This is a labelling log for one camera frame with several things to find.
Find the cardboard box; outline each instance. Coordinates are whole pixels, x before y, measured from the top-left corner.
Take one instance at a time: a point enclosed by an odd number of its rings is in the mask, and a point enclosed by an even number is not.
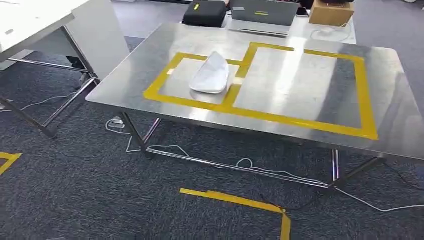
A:
[[[354,14],[353,3],[327,4],[315,0],[310,11],[310,24],[320,24],[341,27],[349,22]]]

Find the white cable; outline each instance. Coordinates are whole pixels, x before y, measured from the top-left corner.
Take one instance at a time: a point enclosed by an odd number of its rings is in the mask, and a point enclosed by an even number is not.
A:
[[[109,121],[106,122],[106,130],[117,133],[117,134],[125,134],[125,135],[130,135],[130,133],[128,132],[121,132],[121,131],[115,131],[109,128],[109,124],[113,121],[113,119],[110,119]]]
[[[118,131],[111,130],[111,129],[108,128],[108,125],[107,124],[106,124],[106,129],[109,130],[109,131],[111,131],[111,132],[118,133],[118,134],[126,134],[126,135],[129,134],[127,132],[118,132]],[[132,152],[139,152],[139,151],[141,151],[140,149],[129,150],[132,139],[133,139],[133,137],[131,136],[131,138],[129,139],[128,145],[126,147],[126,152],[127,153],[132,153]],[[180,147],[178,145],[151,145],[147,149],[152,149],[152,148],[178,148],[187,157],[190,157],[190,155],[182,147]],[[249,163],[250,163],[250,167],[249,168],[245,168],[245,167],[239,166],[239,164],[242,163],[245,160],[249,161]],[[287,175],[289,175],[289,176],[291,176],[293,178],[299,179],[299,180],[308,180],[308,181],[312,181],[312,182],[319,183],[319,184],[326,184],[326,183],[324,183],[324,182],[322,182],[320,180],[296,176],[296,175],[291,174],[290,172],[287,172],[287,171],[267,170],[267,169],[263,169],[263,168],[260,168],[260,167],[255,167],[255,166],[253,166],[253,161],[250,160],[249,158],[246,158],[246,157],[245,158],[242,158],[241,160],[239,160],[235,166],[236,167],[239,167],[239,168],[242,168],[242,169],[261,170],[261,171],[268,172],[268,173],[284,173],[284,174],[287,174]],[[377,211],[383,212],[383,213],[387,213],[387,212],[391,212],[391,211],[396,211],[396,210],[402,210],[402,209],[424,208],[424,205],[411,205],[411,206],[401,206],[401,207],[395,207],[395,208],[384,210],[384,209],[380,209],[380,208],[378,208],[376,206],[373,206],[370,203],[368,203],[368,202],[366,202],[366,201],[364,201],[364,200],[362,200],[362,199],[360,199],[360,198],[358,198],[358,197],[356,197],[354,195],[351,195],[351,194],[349,194],[349,193],[347,193],[347,192],[345,192],[345,191],[343,191],[343,190],[341,190],[341,189],[339,189],[337,187],[335,187],[334,189],[336,189],[337,191],[343,193],[344,195],[346,195],[348,197],[351,197],[351,198],[353,198],[353,199],[355,199],[355,200],[357,200],[357,201],[359,201],[359,202],[361,202],[361,203],[363,203],[363,204],[365,204],[365,205],[367,205],[367,206],[369,206],[369,207],[371,207],[371,208],[373,208],[373,209],[375,209]]]
[[[152,148],[178,148],[181,150],[181,152],[183,152],[185,154],[186,157],[190,157],[190,155],[184,151],[180,146],[178,145],[170,145],[170,146],[162,146],[162,145],[151,145],[149,146],[147,149],[152,149]]]
[[[361,202],[361,203],[363,203],[365,205],[368,205],[369,207],[371,207],[371,208],[373,208],[375,210],[378,210],[380,212],[383,212],[383,213],[387,213],[387,212],[391,212],[391,211],[396,211],[396,210],[402,210],[402,209],[424,208],[424,205],[411,205],[411,206],[401,206],[401,207],[395,207],[395,208],[383,210],[383,209],[380,209],[380,208],[378,208],[376,206],[373,206],[373,205],[369,204],[368,202],[366,202],[366,201],[364,201],[364,200],[362,200],[362,199],[360,199],[360,198],[358,198],[358,197],[356,197],[354,195],[351,195],[351,194],[349,194],[349,193],[347,193],[347,192],[345,192],[345,191],[343,191],[343,190],[341,190],[341,189],[339,189],[337,187],[335,187],[335,189],[337,191],[341,192],[342,194],[344,194],[344,195],[346,195],[348,197],[351,197],[351,198],[353,198],[355,200],[358,200],[359,202]]]
[[[22,109],[21,109],[21,111],[23,111],[23,110],[25,110],[25,109],[27,109],[27,108],[29,108],[29,107],[35,106],[35,105],[40,105],[40,104],[47,103],[48,101],[53,100],[53,99],[66,99],[66,98],[68,98],[69,96],[74,95],[74,94],[76,94],[76,93],[77,93],[77,92],[71,92],[70,94],[68,94],[68,95],[66,95],[66,96],[54,96],[54,97],[51,97],[51,98],[46,99],[46,100],[44,100],[44,101],[41,101],[41,102],[37,102],[37,103],[30,104],[30,105],[28,105],[28,106],[26,106],[26,107],[22,108]],[[0,113],[5,113],[5,112],[12,112],[12,110],[2,110],[2,111],[0,111]]]
[[[332,31],[329,32],[331,34],[333,32],[336,32],[336,31],[340,30],[341,28],[343,28],[345,26],[346,27],[349,26],[349,33],[347,34],[347,36],[345,38],[341,39],[341,40],[331,41],[331,42],[338,42],[339,43],[339,42],[343,42],[343,41],[347,40],[348,38],[350,38],[350,36],[352,34],[352,25],[347,22],[347,23],[339,26],[339,28],[328,27],[328,28],[332,29]],[[320,32],[323,32],[323,31],[324,31],[323,29],[312,31],[311,34],[310,34],[310,39],[312,39],[312,40],[326,40],[326,39],[323,39],[323,38],[322,39],[316,39],[316,38],[314,38],[314,34],[315,33],[320,33]]]
[[[245,167],[239,166],[239,164],[241,162],[243,162],[244,160],[248,160],[250,162],[250,167],[249,168],[245,168]],[[309,178],[306,178],[306,177],[296,176],[296,175],[291,174],[290,172],[287,172],[287,171],[273,171],[273,170],[263,169],[263,168],[260,168],[260,167],[255,167],[255,166],[253,166],[252,160],[250,160],[249,158],[243,158],[243,159],[241,159],[240,161],[237,162],[237,164],[235,166],[236,167],[239,167],[239,168],[242,168],[242,169],[261,170],[261,171],[268,172],[268,173],[284,173],[284,174],[287,174],[289,176],[292,176],[293,178],[297,178],[297,179],[300,179],[300,180],[308,180],[308,181],[315,182],[315,183],[318,183],[318,184],[326,184],[326,183],[324,183],[322,181],[319,181],[319,180],[309,179]]]

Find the white desk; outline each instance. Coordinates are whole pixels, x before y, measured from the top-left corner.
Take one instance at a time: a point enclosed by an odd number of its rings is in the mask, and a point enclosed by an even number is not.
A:
[[[23,50],[82,55],[87,67],[103,79],[130,54],[109,0],[5,2],[0,2],[0,63]]]
[[[309,17],[295,16],[293,24],[291,26],[281,26],[259,22],[234,20],[232,19],[231,15],[227,14],[225,16],[225,20],[222,24],[222,27],[234,31],[267,34],[277,37],[282,37],[284,34],[288,34],[289,37],[311,39],[311,35],[313,34],[312,38],[314,40],[340,42],[344,44],[357,44],[353,18],[350,19],[346,27],[333,27],[326,25],[310,24]],[[329,28],[337,30],[331,32],[328,35],[324,35],[318,32]]]

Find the background table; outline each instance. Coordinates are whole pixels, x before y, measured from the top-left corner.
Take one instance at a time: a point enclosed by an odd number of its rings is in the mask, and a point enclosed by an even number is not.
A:
[[[289,37],[299,37],[305,39],[315,39],[329,42],[340,42],[344,44],[357,44],[355,24],[353,17],[350,19],[346,27],[333,27],[326,25],[310,24],[309,17],[298,17],[295,16],[291,26],[281,26],[274,24],[266,24],[259,22],[240,21],[232,19],[231,15],[226,15],[223,28],[229,30],[251,30],[262,33],[270,33],[271,35],[279,36],[281,34],[288,34]],[[328,35],[320,34],[318,31],[325,29],[333,29]]]

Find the yellow tape on floor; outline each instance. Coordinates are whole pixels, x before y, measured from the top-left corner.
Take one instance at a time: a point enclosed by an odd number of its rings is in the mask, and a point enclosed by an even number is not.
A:
[[[6,163],[0,166],[0,176],[18,159],[22,153],[10,154],[6,152],[0,152],[0,159],[6,159]]]
[[[263,210],[271,211],[274,213],[282,214],[280,239],[281,240],[290,239],[290,228],[292,223],[290,218],[286,215],[285,209],[279,208],[272,204],[268,204],[268,203],[264,203],[260,201],[254,201],[254,200],[250,200],[250,199],[246,199],[246,198],[242,198],[238,196],[228,195],[228,194],[217,192],[217,191],[204,192],[204,191],[195,191],[195,190],[190,190],[186,188],[181,188],[179,192],[181,194],[188,194],[188,195],[193,195],[198,197],[221,200],[225,202],[245,205],[252,208],[263,209]]]

